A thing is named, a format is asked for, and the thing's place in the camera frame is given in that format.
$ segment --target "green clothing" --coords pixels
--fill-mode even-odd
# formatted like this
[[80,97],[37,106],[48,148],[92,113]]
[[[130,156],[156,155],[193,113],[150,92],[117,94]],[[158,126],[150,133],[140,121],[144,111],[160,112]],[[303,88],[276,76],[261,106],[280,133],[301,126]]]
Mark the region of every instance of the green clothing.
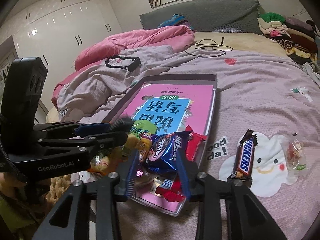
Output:
[[32,238],[41,220],[30,209],[22,206],[23,204],[0,193],[0,215],[3,221],[19,240],[28,240]]
[[281,15],[277,13],[266,13],[266,14],[261,14],[261,18],[266,22],[272,22],[272,21],[279,21],[282,24],[285,23],[285,18],[282,17]]

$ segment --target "gray headboard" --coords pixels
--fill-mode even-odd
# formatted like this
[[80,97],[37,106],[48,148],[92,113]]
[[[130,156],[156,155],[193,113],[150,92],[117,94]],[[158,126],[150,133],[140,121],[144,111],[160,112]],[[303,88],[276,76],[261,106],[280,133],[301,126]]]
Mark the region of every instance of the gray headboard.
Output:
[[140,15],[140,19],[145,30],[156,29],[174,14],[183,14],[198,32],[237,28],[261,34],[259,7],[258,0],[193,0],[153,10]]

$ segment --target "snickers bar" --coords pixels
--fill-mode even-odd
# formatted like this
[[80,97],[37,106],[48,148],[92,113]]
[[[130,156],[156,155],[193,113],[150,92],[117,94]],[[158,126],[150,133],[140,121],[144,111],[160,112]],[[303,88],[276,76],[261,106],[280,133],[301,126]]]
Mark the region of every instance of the snickers bar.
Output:
[[253,130],[248,129],[236,152],[236,161],[233,167],[232,174],[227,181],[233,182],[236,185],[246,185],[251,187],[252,184],[252,165],[254,158],[254,148],[257,146],[257,135],[252,134]]

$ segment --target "green snack package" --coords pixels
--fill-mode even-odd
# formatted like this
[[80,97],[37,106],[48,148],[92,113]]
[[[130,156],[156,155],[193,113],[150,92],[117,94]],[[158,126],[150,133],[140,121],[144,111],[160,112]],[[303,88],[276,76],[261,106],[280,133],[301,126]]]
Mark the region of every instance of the green snack package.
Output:
[[157,126],[148,120],[137,120],[134,122],[130,133],[134,134],[137,138],[141,138],[140,134],[143,132],[156,134]]

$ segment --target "pink comforter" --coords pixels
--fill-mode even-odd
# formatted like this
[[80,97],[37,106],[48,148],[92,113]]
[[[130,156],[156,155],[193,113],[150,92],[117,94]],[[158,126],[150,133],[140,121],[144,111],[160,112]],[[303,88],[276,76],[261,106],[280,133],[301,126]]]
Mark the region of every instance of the pink comforter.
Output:
[[118,55],[123,49],[170,45],[174,52],[182,52],[186,46],[193,43],[194,39],[193,31],[185,25],[166,26],[155,30],[134,30],[109,36],[80,53],[75,61],[76,72],[56,85],[52,103],[58,108],[57,98],[64,85],[89,67],[100,64],[101,60]]

